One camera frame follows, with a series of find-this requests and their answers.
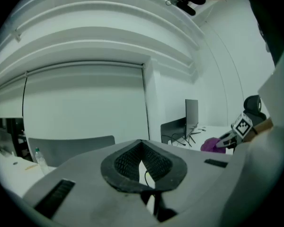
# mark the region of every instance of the water bottle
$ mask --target water bottle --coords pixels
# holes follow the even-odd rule
[[[35,154],[36,161],[38,162],[39,166],[41,167],[41,170],[44,175],[48,174],[50,172],[48,165],[44,159],[43,154],[40,152],[39,148],[36,148],[36,154]]]

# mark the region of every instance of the black chair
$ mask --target black chair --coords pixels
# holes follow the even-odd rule
[[[261,98],[259,95],[249,96],[244,101],[244,114],[252,121],[253,126],[258,125],[266,120],[266,115],[261,112]]]

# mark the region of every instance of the black rectangular slot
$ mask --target black rectangular slot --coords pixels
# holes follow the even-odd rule
[[[63,200],[74,187],[75,183],[61,180],[35,207],[39,213],[51,218],[57,211]]]
[[[207,159],[204,161],[205,163],[214,165],[214,166],[219,166],[219,167],[223,167],[225,168],[227,166],[227,162],[224,161],[217,161],[217,160],[213,160],[213,159]]]

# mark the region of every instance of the purple cloth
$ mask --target purple cloth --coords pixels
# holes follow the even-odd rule
[[[226,153],[226,148],[217,148],[216,143],[218,143],[220,139],[218,138],[210,138],[204,142],[201,146],[201,151],[207,152],[216,152],[216,153]]]

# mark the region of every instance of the table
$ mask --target table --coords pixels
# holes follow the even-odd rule
[[[31,161],[16,157],[8,152],[0,152],[0,183],[1,185],[23,197],[27,190],[44,177],[41,167]]]
[[[201,146],[204,144],[204,142],[209,139],[209,138],[219,138],[226,132],[230,131],[231,127],[230,126],[204,126],[200,125],[198,126],[195,130],[194,133],[200,132],[199,134],[192,135],[192,138],[194,139],[195,143],[190,139],[189,143],[192,147],[189,146],[189,144],[183,139],[177,139],[179,142],[186,144],[186,146],[183,146],[179,144],[178,142],[174,141],[172,143],[173,146],[180,147],[180,148],[185,148],[185,149],[192,149],[192,150],[201,150]],[[233,149],[226,149],[226,154],[232,155],[233,154]]]

